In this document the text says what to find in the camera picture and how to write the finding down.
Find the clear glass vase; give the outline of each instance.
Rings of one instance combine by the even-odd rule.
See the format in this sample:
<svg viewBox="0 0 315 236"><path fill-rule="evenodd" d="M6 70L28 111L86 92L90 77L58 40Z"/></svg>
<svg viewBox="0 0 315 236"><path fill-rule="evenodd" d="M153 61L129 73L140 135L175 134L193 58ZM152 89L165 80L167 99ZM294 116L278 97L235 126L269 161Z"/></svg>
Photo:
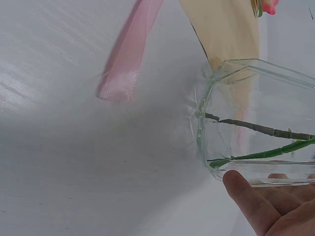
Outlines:
<svg viewBox="0 0 315 236"><path fill-rule="evenodd" d="M237 170L256 187L315 182L314 78L259 59L227 60L198 116L197 145L215 178Z"/></svg>

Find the white surface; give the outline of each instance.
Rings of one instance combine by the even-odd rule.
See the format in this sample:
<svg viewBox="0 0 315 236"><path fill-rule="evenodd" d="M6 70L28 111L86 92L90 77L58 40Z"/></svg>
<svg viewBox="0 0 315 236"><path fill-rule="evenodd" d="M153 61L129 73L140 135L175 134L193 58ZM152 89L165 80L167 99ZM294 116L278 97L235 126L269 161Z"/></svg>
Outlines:
<svg viewBox="0 0 315 236"><path fill-rule="evenodd" d="M238 209L194 156L206 57L179 3L149 35L135 103L95 98L135 0L4 0L0 234L227 236Z"/></svg>

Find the pink ribbon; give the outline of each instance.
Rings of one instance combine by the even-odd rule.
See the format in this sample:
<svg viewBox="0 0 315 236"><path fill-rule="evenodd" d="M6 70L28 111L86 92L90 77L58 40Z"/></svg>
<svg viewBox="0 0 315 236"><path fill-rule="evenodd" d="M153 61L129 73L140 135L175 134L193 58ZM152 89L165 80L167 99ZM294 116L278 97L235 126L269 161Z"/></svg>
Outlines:
<svg viewBox="0 0 315 236"><path fill-rule="evenodd" d="M97 90L107 101L130 101L150 32L163 0L139 0L112 51Z"/></svg>

